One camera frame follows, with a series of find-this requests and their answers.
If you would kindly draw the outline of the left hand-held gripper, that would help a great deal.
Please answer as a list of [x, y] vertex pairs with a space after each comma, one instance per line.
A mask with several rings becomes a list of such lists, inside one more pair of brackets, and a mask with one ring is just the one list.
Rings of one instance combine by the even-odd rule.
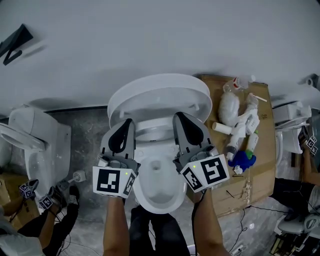
[[92, 167], [93, 192], [126, 199], [139, 175], [135, 161], [136, 126], [127, 118], [113, 126], [103, 137], [96, 166]]

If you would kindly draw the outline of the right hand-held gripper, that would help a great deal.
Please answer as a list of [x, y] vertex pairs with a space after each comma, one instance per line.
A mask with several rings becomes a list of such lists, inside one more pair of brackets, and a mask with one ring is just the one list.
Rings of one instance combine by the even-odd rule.
[[178, 146], [173, 163], [194, 193], [230, 179], [225, 155], [212, 145], [209, 130], [202, 121], [179, 111], [173, 116], [172, 126]]

